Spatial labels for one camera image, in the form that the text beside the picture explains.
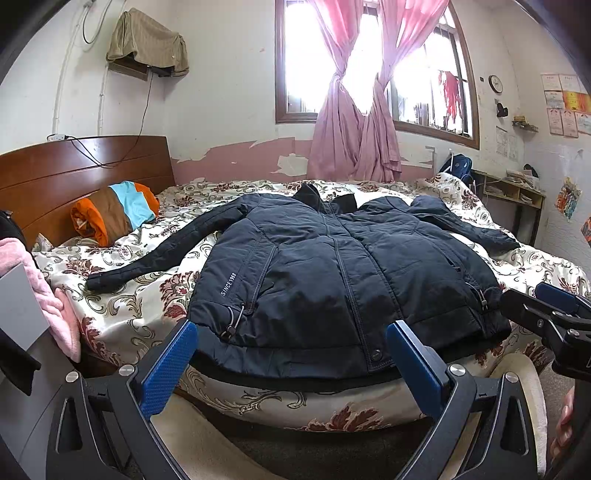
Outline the person's right hand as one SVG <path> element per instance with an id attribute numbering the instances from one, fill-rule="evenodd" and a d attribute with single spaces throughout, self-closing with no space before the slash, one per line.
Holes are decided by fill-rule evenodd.
<path id="1" fill-rule="evenodd" d="M 560 418 L 556 425 L 555 438 L 550 446 L 550 458 L 552 461 L 558 459 L 561 453 L 569 446 L 573 435 L 571 418 L 573 414 L 575 387 L 572 387 L 564 397 L 564 403 Z"/>

